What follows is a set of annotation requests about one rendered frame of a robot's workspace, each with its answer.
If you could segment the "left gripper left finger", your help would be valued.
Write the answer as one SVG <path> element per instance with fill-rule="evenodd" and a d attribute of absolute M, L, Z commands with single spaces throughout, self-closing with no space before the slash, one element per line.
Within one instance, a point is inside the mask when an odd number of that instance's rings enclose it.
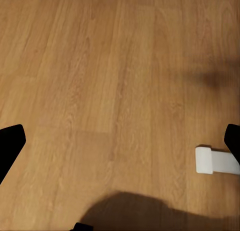
<path fill-rule="evenodd" d="M 0 184 L 25 144 L 22 124 L 0 129 Z"/>

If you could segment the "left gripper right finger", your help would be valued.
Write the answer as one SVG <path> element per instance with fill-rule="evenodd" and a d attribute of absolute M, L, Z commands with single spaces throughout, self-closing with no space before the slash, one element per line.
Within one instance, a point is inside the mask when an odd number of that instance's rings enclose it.
<path fill-rule="evenodd" d="M 228 124 L 224 142 L 240 164 L 240 126 Z"/>

